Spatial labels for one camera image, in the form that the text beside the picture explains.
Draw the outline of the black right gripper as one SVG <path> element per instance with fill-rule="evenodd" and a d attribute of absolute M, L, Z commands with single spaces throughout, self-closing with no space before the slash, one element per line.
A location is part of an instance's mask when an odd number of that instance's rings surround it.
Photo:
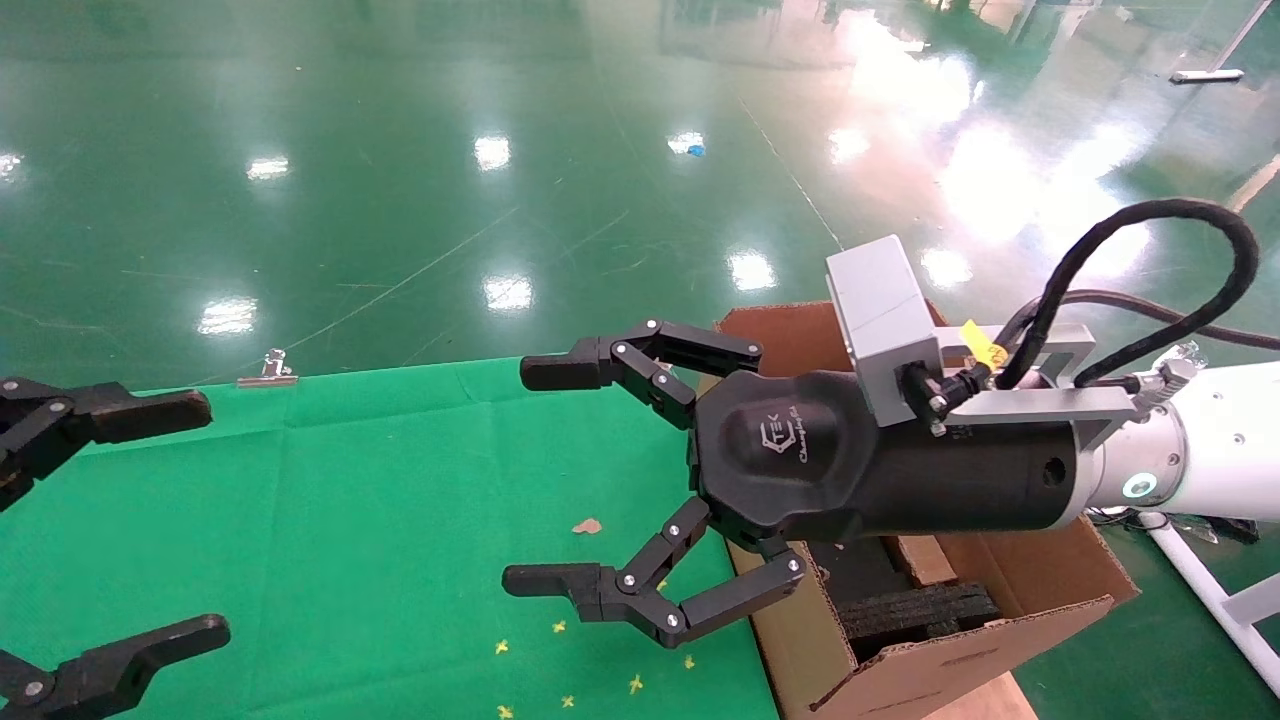
<path fill-rule="evenodd" d="M 763 346 L 675 322 L 584 337 L 520 360 L 534 392 L 618 386 L 691 430 L 687 500 L 621 569 L 512 565 L 513 597 L 567 598 L 584 623 L 627 623 L 667 650 L 749 618 L 796 591 L 805 560 L 787 541 L 933 536 L 1061 527 L 1073 507 L 1076 438 L 1065 421 L 881 427 L 856 374 L 764 377 Z M 699 400 L 673 372 L 724 378 Z M 764 562 L 678 603 L 659 584 L 712 525 Z"/>

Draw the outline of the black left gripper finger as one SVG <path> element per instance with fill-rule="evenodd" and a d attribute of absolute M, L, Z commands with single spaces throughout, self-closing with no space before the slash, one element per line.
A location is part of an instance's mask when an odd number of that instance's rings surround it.
<path fill-rule="evenodd" d="M 76 388 L 27 378 L 1 387 L 1 510 L 28 495 L 88 445 L 119 445 L 207 427 L 197 389 L 137 396 L 116 382 Z"/>
<path fill-rule="evenodd" d="M 3 719 L 108 719 L 136 708 L 164 667 L 230 642 L 221 615 L 200 615 L 86 650 L 46 671 L 1 652 Z"/>

